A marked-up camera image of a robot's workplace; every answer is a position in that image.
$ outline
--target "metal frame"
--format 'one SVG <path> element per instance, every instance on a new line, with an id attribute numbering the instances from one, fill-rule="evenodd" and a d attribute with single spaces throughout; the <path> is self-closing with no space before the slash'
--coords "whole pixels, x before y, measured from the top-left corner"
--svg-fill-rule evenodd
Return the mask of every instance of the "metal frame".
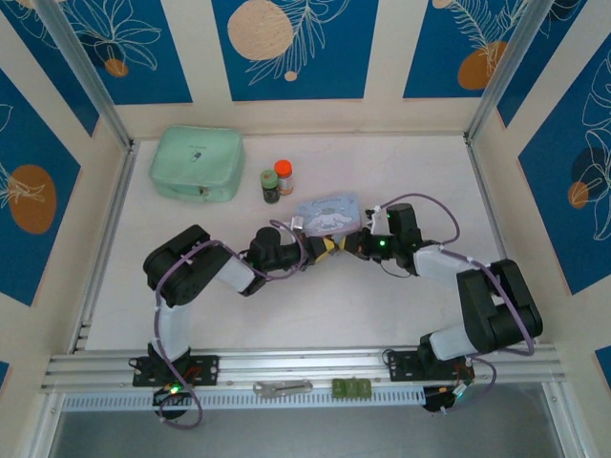
<path id="1" fill-rule="evenodd" d="M 68 62 L 76 79 L 91 99 L 98 113 L 106 120 L 116 142 L 129 150 L 132 140 L 115 109 L 113 99 L 97 74 L 94 64 L 87 56 L 76 33 L 63 11 L 54 0 L 32 0 L 40 17 L 57 48 Z"/>
<path id="2" fill-rule="evenodd" d="M 113 192 L 111 205 L 104 220 L 104 232 L 97 250 L 94 268 L 86 287 L 85 300 L 81 304 L 80 311 L 78 313 L 78 322 L 74 327 L 73 335 L 70 339 L 70 346 L 67 350 L 68 353 L 74 353 L 78 349 L 77 345 L 79 339 L 81 338 L 81 333 L 83 332 L 83 326 L 85 326 L 86 323 L 86 328 L 88 329 L 89 325 L 91 324 L 95 302 L 97 301 L 97 296 L 102 285 L 108 258 L 111 255 L 111 248 L 113 247 L 113 241 L 115 240 L 116 228 L 121 216 L 121 211 L 123 210 L 123 203 L 125 202 L 125 197 L 127 196 L 129 183 L 132 179 L 134 165 L 136 164 L 135 151 L 137 151 L 137 145 L 138 144 L 136 143 L 134 146 L 132 146 L 123 159 L 123 165 L 119 173 L 115 191 Z"/>
<path id="3" fill-rule="evenodd" d="M 109 123 L 116 140 L 126 147 L 131 146 L 132 142 L 115 110 L 111 97 L 78 43 L 61 9 L 53 0 L 33 1 L 53 40 L 66 56 L 73 72 L 94 102 L 95 107 Z M 481 103 L 465 133 L 467 152 L 477 185 L 493 228 L 496 246 L 503 256 L 506 256 L 506 249 L 496 222 L 494 204 L 490 200 L 485 179 L 479 168 L 478 154 L 473 148 L 473 141 L 505 91 L 553 2 L 554 0 L 532 2 L 516 27 L 510 46 L 482 95 Z M 40 416 L 34 422 L 35 425 L 31 425 L 32 437 L 24 445 L 20 455 L 24 458 L 26 456 L 43 458 L 49 455 L 59 421 L 59 413 L 64 406 L 72 406 L 71 408 L 77 406 L 80 409 L 108 409 L 110 402 L 108 400 L 112 399 L 114 400 L 112 408 L 126 410 L 150 408 L 142 404 L 142 399 L 150 396 L 151 389 L 132 387 L 132 368 L 127 365 L 130 358 L 142 356 L 144 349 L 141 352 L 85 351 L 95 302 L 110 256 L 135 160 L 136 151 L 130 149 L 125 157 L 108 211 L 98 255 L 84 302 L 81 305 L 79 321 L 74 328 L 68 349 L 69 354 L 51 357 L 41 388 L 42 393 L 38 395 L 36 401 Z M 360 377 L 372 380 L 374 392 L 377 390 L 378 393 L 382 393 L 377 402 L 383 402 L 385 405 L 401 405 L 402 403 L 397 401 L 399 398 L 392 398 L 392 393 L 400 395 L 402 391 L 414 391 L 423 385 L 445 385 L 453 382 L 392 383 L 389 371 L 381 358 L 384 349 L 378 347 L 253 351 L 207 350 L 205 353 L 221 357 L 219 384 L 216 387 L 198 389 L 198 393 L 207 397 L 206 399 L 241 399 L 245 396 L 252 397 L 251 390 L 255 382 L 287 379 L 309 379 L 314 385 L 314 391 L 323 393 L 328 392 L 333 378 Z M 415 347 L 395 347 L 395 349 L 415 349 Z M 584 427 L 571 387 L 566 382 L 558 355 L 552 345 L 538 344 L 535 355 L 528 360 L 503 352 L 486 355 L 486 359 L 496 366 L 498 383 L 542 384 L 558 437 L 567 456 L 595 458 L 599 456 Z M 477 383 L 485 384 L 490 380 L 491 370 L 488 366 L 474 364 L 474 369 Z M 390 393 L 388 399 L 385 397 L 387 392 Z M 320 400 L 320 397 L 313 396 L 313 399 Z M 307 401 L 299 406 L 311 406 L 311 402 Z"/>

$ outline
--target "orange cap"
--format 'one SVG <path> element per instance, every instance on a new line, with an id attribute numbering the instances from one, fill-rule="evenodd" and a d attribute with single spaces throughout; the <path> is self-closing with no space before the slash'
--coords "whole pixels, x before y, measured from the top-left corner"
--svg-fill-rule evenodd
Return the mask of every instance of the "orange cap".
<path id="1" fill-rule="evenodd" d="M 278 174 L 278 177 L 289 177 L 293 173 L 293 167 L 290 162 L 282 159 L 276 162 L 274 165 L 274 171 Z"/>

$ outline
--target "small bottle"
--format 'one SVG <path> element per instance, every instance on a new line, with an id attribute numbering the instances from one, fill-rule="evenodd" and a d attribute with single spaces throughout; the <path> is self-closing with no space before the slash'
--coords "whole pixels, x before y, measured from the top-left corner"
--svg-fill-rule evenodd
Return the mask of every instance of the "small bottle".
<path id="1" fill-rule="evenodd" d="M 282 159 L 276 162 L 274 170 L 278 174 L 278 191 L 283 196 L 293 192 L 293 167 L 289 161 Z"/>
<path id="2" fill-rule="evenodd" d="M 261 187 L 263 189 L 263 200 L 267 203 L 276 203 L 280 200 L 278 192 L 278 174 L 273 170 L 261 172 Z"/>

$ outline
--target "floor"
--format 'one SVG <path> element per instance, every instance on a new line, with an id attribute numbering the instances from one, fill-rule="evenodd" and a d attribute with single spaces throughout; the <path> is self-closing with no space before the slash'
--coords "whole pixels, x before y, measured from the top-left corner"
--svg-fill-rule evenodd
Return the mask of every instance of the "floor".
<path id="1" fill-rule="evenodd" d="M 157 194 L 148 176 L 157 143 L 139 145 L 87 350 L 146 348 L 152 337 L 154 295 L 142 263 L 194 223 L 240 251 L 269 219 L 290 220 L 303 200 L 355 191 L 364 210 L 420 192 L 455 212 L 462 227 L 456 251 L 484 262 L 498 259 L 458 135 L 253 136 L 244 139 L 244 146 L 246 163 L 236 197 L 227 203 L 194 204 Z M 268 205 L 259 174 L 279 158 L 293 163 L 295 191 Z M 453 234 L 441 210 L 422 199 L 410 203 L 425 239 Z M 387 268 L 397 271 L 395 265 Z M 420 278 L 397 279 L 348 253 L 329 257 L 289 281 L 270 283 L 250 298 L 213 281 L 192 306 L 190 338 L 195 348 L 417 344 L 420 336 L 461 322 L 455 288 Z"/>

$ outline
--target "mint green pouch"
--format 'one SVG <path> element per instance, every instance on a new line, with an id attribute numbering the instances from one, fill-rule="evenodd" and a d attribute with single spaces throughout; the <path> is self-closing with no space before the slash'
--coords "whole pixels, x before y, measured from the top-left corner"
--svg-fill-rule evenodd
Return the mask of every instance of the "mint green pouch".
<path id="1" fill-rule="evenodd" d="M 243 165 L 238 131 L 173 126 L 161 136 L 149 175 L 167 198 L 227 202 L 238 192 Z"/>

